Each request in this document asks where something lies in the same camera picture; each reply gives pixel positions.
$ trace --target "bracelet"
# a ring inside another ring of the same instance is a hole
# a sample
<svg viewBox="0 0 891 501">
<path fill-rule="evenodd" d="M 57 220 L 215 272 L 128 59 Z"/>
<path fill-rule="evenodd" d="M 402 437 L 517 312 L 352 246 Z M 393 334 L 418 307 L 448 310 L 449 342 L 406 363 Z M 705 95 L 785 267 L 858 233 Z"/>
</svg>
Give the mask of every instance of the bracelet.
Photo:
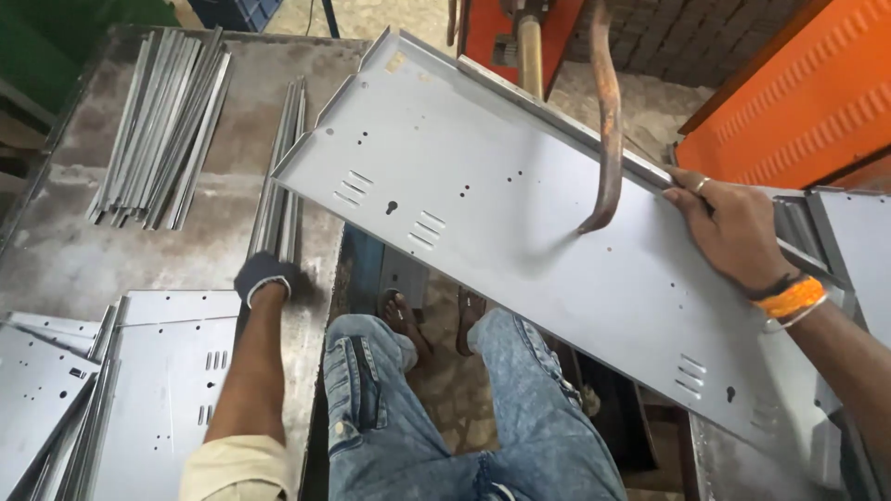
<svg viewBox="0 0 891 501">
<path fill-rule="evenodd" d="M 785 331 L 786 329 L 790 328 L 792 325 L 797 324 L 798 321 L 801 320 L 802 318 L 804 318 L 804 317 L 810 315 L 810 313 L 811 313 L 812 311 L 814 311 L 815 309 L 817 309 L 818 306 L 820 306 L 821 304 L 823 304 L 824 302 L 826 302 L 826 299 L 827 299 L 828 297 L 829 297 L 829 294 L 823 294 L 823 296 L 822 296 L 821 298 L 819 298 L 819 299 L 818 299 L 814 304 L 812 304 L 811 306 L 807 307 L 807 309 L 806 309 L 805 311 L 802 311 L 802 312 L 801 312 L 800 314 L 798 314 L 798 316 L 796 316 L 795 318 L 789 320 L 787 323 L 785 323 L 785 324 L 783 324 L 783 325 L 780 325 L 780 327 L 778 327 L 778 328 L 776 328 L 776 329 L 771 329 L 771 330 L 766 330 L 766 329 L 765 329 L 765 330 L 764 330 L 764 333 L 765 333 L 765 334 L 775 334 L 775 333 L 778 333 L 779 331 Z"/>
<path fill-rule="evenodd" d="M 801 308 L 813 305 L 825 294 L 826 291 L 823 289 L 822 283 L 816 278 L 808 276 L 805 280 L 793 284 L 775 296 L 754 302 L 764 310 L 767 316 L 783 318 L 792 315 Z"/>
</svg>

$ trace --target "metal table surface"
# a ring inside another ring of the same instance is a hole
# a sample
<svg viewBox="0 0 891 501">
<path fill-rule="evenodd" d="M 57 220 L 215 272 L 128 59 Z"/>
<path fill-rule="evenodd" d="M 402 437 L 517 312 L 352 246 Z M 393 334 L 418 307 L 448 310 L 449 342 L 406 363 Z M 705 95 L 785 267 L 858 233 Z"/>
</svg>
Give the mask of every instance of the metal table surface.
<svg viewBox="0 0 891 501">
<path fill-rule="evenodd" d="M 306 76 L 307 122 L 313 124 L 347 75 L 356 72 L 369 45 L 225 32 L 232 82 L 183 230 L 94 226 L 84 214 L 104 176 L 140 40 L 150 29 L 110 30 L 80 79 L 69 119 L 50 134 L 49 159 L 31 180 L 33 192 L 0 232 L 0 308 L 98 321 L 107 305 L 131 289 L 232 289 L 247 256 L 288 82 Z M 302 234 L 301 265 L 319 292 L 282 319 L 283 419 L 297 472 L 295 491 L 343 221 L 307 201 Z"/>
</svg>

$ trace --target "beige sleeve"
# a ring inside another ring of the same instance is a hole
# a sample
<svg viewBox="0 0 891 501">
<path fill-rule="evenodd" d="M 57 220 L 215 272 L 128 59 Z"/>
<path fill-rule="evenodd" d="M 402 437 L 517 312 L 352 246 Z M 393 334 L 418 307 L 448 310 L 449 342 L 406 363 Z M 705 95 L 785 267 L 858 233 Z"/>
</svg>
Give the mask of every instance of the beige sleeve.
<svg viewBox="0 0 891 501">
<path fill-rule="evenodd" d="M 189 456 L 179 486 L 180 501 L 276 501 L 288 499 L 290 470 L 282 444 L 245 435 L 213 440 Z"/>
</svg>

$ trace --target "gloved hand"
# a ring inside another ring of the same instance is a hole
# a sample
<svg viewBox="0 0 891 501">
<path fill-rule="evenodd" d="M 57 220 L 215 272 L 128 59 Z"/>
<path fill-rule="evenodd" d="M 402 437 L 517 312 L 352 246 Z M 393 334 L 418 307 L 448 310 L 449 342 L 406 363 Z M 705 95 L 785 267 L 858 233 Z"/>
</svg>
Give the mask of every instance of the gloved hand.
<svg viewBox="0 0 891 501">
<path fill-rule="evenodd" d="M 291 285 L 296 284 L 300 276 L 300 268 L 294 263 L 282 263 L 269 252 L 254 254 L 241 267 L 235 276 L 235 291 L 250 308 L 250 298 L 254 292 L 270 282 L 278 282 L 288 290 L 287 300 L 292 292 Z"/>
</svg>

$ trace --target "blue jeans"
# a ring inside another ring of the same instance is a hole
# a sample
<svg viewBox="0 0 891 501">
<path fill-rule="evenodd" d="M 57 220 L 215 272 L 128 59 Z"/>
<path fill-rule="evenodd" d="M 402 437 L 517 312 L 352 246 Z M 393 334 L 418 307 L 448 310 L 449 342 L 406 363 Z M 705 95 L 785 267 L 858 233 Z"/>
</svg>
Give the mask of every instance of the blue jeans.
<svg viewBox="0 0 891 501">
<path fill-rule="evenodd" d="M 468 334 L 492 384 L 501 450 L 452 456 L 405 381 L 417 356 L 374 316 L 325 339 L 329 499 L 625 499 L 606 444 L 531 324 L 495 309 Z"/>
</svg>

